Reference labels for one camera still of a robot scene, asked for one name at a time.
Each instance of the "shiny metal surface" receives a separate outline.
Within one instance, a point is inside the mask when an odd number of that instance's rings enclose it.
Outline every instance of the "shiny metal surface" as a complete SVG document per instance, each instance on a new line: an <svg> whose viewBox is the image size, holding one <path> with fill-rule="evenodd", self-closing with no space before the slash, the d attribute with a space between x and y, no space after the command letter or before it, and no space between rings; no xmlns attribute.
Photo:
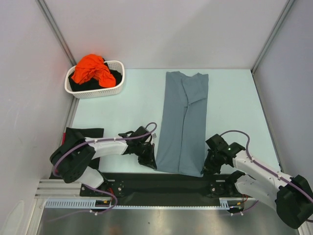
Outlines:
<svg viewBox="0 0 313 235"><path fill-rule="evenodd" d="M226 211L113 210L94 216L71 209L45 209L37 235L297 235L269 207L259 203L244 216Z"/></svg>

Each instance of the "metal floor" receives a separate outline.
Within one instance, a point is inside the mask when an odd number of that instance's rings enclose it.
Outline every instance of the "metal floor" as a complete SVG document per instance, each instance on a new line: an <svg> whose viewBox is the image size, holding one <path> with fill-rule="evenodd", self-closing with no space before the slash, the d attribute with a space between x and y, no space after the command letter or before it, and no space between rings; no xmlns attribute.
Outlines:
<svg viewBox="0 0 313 235"><path fill-rule="evenodd" d="M216 210L113 210L94 216L73 209L45 209L37 235L298 235L259 203L244 216Z"/></svg>

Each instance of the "white wall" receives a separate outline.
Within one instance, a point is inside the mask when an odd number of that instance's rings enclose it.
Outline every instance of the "white wall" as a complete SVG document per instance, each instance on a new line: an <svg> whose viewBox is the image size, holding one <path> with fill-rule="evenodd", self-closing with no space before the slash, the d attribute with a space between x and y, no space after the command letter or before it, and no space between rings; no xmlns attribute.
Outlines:
<svg viewBox="0 0 313 235"><path fill-rule="evenodd" d="M0 228L24 200L22 231L61 138L70 64L35 0L2 0L0 22Z"/></svg>
<svg viewBox="0 0 313 235"><path fill-rule="evenodd" d="M77 61L251 69L287 0L47 0Z"/></svg>
<svg viewBox="0 0 313 235"><path fill-rule="evenodd" d="M284 169L313 188L313 1L296 1L255 79Z"/></svg>

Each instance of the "white table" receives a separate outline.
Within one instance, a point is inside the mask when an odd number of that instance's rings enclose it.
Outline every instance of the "white table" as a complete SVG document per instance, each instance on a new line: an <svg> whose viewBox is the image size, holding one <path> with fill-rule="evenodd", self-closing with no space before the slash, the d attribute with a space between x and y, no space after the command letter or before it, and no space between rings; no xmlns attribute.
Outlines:
<svg viewBox="0 0 313 235"><path fill-rule="evenodd" d="M126 70L120 94L79 100L72 127L102 127L105 137L114 137L154 121L158 124L155 133L159 137L167 71L181 71L188 76L198 72L209 74L206 139L230 129L242 130L251 137L251 154L279 170L250 70ZM246 145L246 137L239 133L229 133L224 138L228 143ZM155 144L157 156L158 138ZM136 155L106 156L101 159L99 169L103 172L159 173L139 165ZM232 167L224 165L221 173L233 171Z"/></svg>

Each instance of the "gray cloth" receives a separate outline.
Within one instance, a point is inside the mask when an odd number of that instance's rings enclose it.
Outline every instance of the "gray cloth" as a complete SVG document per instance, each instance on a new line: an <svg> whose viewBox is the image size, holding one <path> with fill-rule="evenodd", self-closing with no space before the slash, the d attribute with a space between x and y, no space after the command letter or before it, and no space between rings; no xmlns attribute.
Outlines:
<svg viewBox="0 0 313 235"><path fill-rule="evenodd" d="M166 73L157 170L202 176L208 82L208 74Z"/></svg>

